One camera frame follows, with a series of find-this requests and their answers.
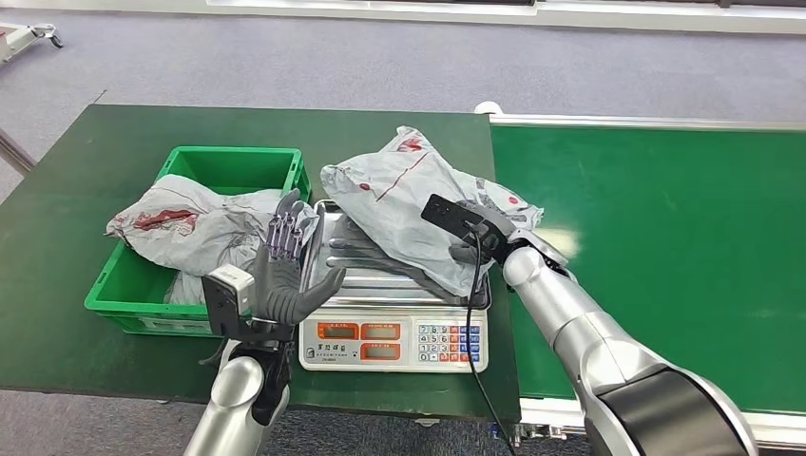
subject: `silver arm segment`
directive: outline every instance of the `silver arm segment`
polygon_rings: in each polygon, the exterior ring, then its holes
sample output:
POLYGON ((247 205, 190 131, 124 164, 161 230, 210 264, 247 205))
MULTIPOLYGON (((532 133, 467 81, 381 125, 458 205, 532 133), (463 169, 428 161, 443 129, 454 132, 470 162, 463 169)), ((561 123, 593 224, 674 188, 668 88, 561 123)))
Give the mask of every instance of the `silver arm segment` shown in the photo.
POLYGON ((239 343, 227 342, 219 374, 210 390, 210 402, 184 451, 185 456, 256 455, 288 405, 286 386, 268 426, 255 421, 252 406, 263 388, 265 372, 255 358, 240 356, 229 360, 239 343))
POLYGON ((563 274, 565 259, 545 241, 523 230, 509 239, 529 246, 507 256, 504 279, 560 358, 597 453, 758 454, 724 392, 627 334, 563 274))

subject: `green table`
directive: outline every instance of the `green table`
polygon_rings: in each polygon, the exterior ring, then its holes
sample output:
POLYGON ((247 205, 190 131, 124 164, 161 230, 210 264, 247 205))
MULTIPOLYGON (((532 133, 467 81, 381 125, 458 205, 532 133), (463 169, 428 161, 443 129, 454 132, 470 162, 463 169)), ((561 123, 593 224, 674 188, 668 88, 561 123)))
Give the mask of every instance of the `green table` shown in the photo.
MULTIPOLYGON (((314 199, 318 170, 374 152, 416 125, 451 162, 493 179, 481 116, 91 105, 0 205, 0 388, 206 402, 215 339, 124 334, 83 302, 116 241, 106 222, 153 182, 177 145, 295 147, 314 199)), ((481 374, 502 419, 520 420, 506 288, 493 280, 490 361, 481 374)), ((292 406, 487 417, 466 374, 308 372, 293 366, 292 406)))
MULTIPOLYGON (((500 116, 491 137, 498 181, 629 333, 744 411, 806 413, 799 128, 500 116)), ((573 398, 516 296, 512 321, 521 395, 573 398)))
MULTIPOLYGON (((806 413, 806 125, 508 116, 490 124, 462 114, 94 105, 0 206, 0 386, 205 400, 212 373, 194 363, 215 342, 123 335, 83 309, 114 245, 100 236, 106 221, 176 145, 298 147, 322 198, 322 164, 375 151, 400 124, 422 129, 457 167, 546 207, 539 231, 643 343, 711 379, 745 411, 806 413)), ((573 395, 501 285, 497 278, 483 381, 516 421, 518 392, 573 395)), ((295 376, 297 406, 486 415, 467 375, 297 368, 295 376)))

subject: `orange digital display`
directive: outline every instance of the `orange digital display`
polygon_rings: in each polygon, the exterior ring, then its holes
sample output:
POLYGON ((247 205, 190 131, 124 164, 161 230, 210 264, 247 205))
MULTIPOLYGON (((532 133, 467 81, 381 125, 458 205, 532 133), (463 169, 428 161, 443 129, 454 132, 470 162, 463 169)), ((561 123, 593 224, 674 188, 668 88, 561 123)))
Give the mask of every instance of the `orange digital display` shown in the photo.
POLYGON ((356 323, 319 322, 317 333, 320 339, 358 339, 358 325, 356 323))
POLYGON ((399 338, 399 323, 364 323, 361 325, 361 339, 397 340, 399 338))
POLYGON ((361 359, 370 361, 400 359, 400 346, 397 344, 361 344, 361 359))

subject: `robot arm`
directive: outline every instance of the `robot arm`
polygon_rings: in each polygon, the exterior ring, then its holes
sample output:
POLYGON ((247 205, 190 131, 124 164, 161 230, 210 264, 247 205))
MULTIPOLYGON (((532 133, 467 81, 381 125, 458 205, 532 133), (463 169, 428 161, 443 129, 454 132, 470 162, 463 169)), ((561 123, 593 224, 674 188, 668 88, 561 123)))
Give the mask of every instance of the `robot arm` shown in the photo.
POLYGON ((635 339, 577 283, 550 244, 503 215, 432 195, 422 218, 502 265, 546 342, 560 358, 601 455, 757 455, 730 398, 635 339))
POLYGON ((341 288, 345 275, 334 268, 299 291, 301 208, 298 190, 280 201, 254 276, 225 265, 201 280, 210 330, 229 340, 185 456, 258 454, 288 405, 294 329, 341 288))

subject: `plastic bag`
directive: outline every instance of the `plastic bag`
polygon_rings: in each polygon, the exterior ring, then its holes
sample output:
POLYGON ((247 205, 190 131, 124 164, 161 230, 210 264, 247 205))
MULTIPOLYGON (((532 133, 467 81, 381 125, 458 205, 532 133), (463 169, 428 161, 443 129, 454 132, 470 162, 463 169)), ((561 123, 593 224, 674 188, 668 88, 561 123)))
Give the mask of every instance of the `plastic bag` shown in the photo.
MULTIPOLYGON (((181 271, 165 302, 198 304, 203 302, 202 276, 224 264, 251 272, 279 200, 280 190, 228 197, 167 175, 110 220, 106 234, 123 239, 141 257, 181 271)), ((304 219, 318 219, 307 204, 297 225, 304 219)), ((304 242, 315 229, 315 222, 307 224, 304 242)))
POLYGON ((323 167, 321 179, 327 194, 388 256, 422 269, 460 296, 470 294, 475 265, 453 260, 448 248, 460 240, 420 218, 431 194, 483 204, 529 230, 543 215, 507 188, 453 169, 408 126, 398 127, 378 152, 323 167))

